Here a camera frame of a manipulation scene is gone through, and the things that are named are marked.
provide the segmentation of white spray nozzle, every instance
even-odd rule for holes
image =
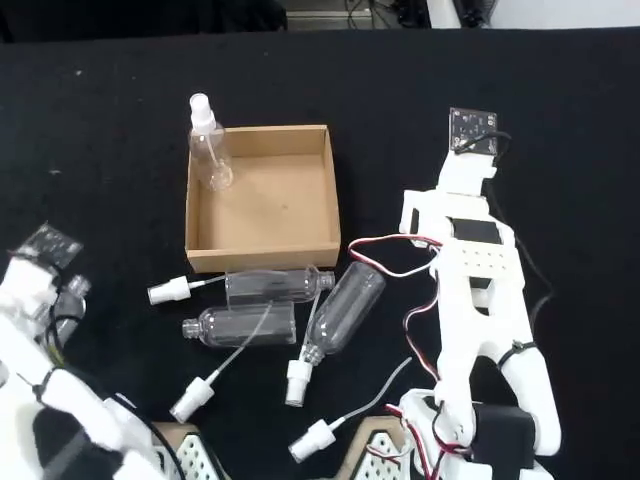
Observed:
[[[171,300],[178,301],[191,297],[191,289],[187,277],[176,277],[167,283],[156,285],[147,289],[149,295],[149,303],[157,305]]]
[[[213,389],[209,384],[196,377],[189,384],[180,400],[171,408],[171,415],[180,423],[189,420],[189,417],[202,405],[207,403],[213,397]]]
[[[191,105],[191,124],[193,130],[200,135],[207,135],[216,128],[216,117],[209,105],[209,97],[204,93],[196,93],[189,99]]]
[[[313,365],[301,360],[291,360],[287,369],[287,397],[285,404],[290,407],[302,407],[307,384],[311,378]]]
[[[335,442],[336,437],[333,435],[332,427],[337,428],[333,424],[327,425],[324,420],[318,420],[311,425],[307,433],[289,446],[293,459],[297,463],[302,463],[318,450],[324,450]]]

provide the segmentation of white robotic arm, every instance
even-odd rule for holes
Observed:
[[[451,150],[438,185],[426,192],[405,191],[400,232],[442,244],[431,273],[438,282],[442,337],[435,406],[442,409],[438,429],[444,428],[445,441],[473,450],[482,433],[469,386],[469,375],[481,355],[501,369],[519,408],[533,419],[534,452],[553,455],[560,447],[560,423],[546,364],[529,326],[515,237],[511,228],[489,214],[489,205],[480,196],[483,180],[496,171],[496,137],[505,135],[496,132],[496,123],[492,113],[452,109]],[[426,243],[414,241],[414,245]],[[400,407],[416,422],[427,445],[436,448],[432,434],[436,407],[429,408],[423,397],[411,391]],[[477,471],[481,463],[473,464],[472,477],[461,476],[466,470],[459,467],[472,462],[450,457],[440,470],[444,478],[491,478],[491,468]],[[522,475],[548,476],[539,466],[522,469]]]
[[[44,225],[13,254],[0,284],[0,361],[7,377],[0,382],[3,473],[10,473],[8,478],[42,477],[32,423],[47,406],[71,414],[92,443],[123,453],[118,479],[165,479],[152,449],[151,432],[122,407],[103,401],[75,375],[58,368],[45,351],[42,337],[58,298],[56,272],[80,248]]]

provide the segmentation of cardboard box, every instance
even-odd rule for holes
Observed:
[[[325,125],[227,130],[234,182],[211,192],[191,160],[187,258],[196,272],[333,267],[340,218]]]

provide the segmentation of perforated plastic plate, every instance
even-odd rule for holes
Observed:
[[[376,450],[386,454],[399,453],[388,433],[378,432],[369,442]],[[364,450],[360,466],[354,480],[401,480],[400,467],[389,460],[383,460]]]
[[[178,480],[178,470],[171,463],[171,457],[164,447],[156,447],[156,451],[162,456],[163,464],[171,469],[168,480]],[[187,480],[225,480],[218,474],[213,462],[207,454],[207,450],[198,435],[187,435],[176,452],[182,465]]]

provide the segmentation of clear plastic bottle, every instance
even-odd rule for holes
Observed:
[[[82,320],[87,311],[85,296],[91,289],[91,283],[82,275],[74,276],[62,289],[53,307],[54,317],[70,315]],[[58,324],[60,344],[64,345],[78,326],[74,320],[64,320]]]
[[[198,338],[209,347],[239,347],[250,337],[268,304],[246,305],[234,310],[207,308],[198,318],[182,322],[185,338]],[[274,303],[249,345],[291,345],[296,343],[296,322],[292,302]]]
[[[334,284],[333,272],[321,272],[313,266],[304,270],[229,273],[225,280],[230,307],[271,301],[309,302]]]
[[[285,403],[301,407],[313,367],[325,355],[339,352],[375,305],[385,287],[384,277],[373,267],[353,262],[307,326],[298,360],[287,371]]]
[[[223,190],[233,182],[231,156],[225,144],[224,127],[216,121],[204,93],[189,100],[191,124],[189,151],[200,181],[210,190]]]

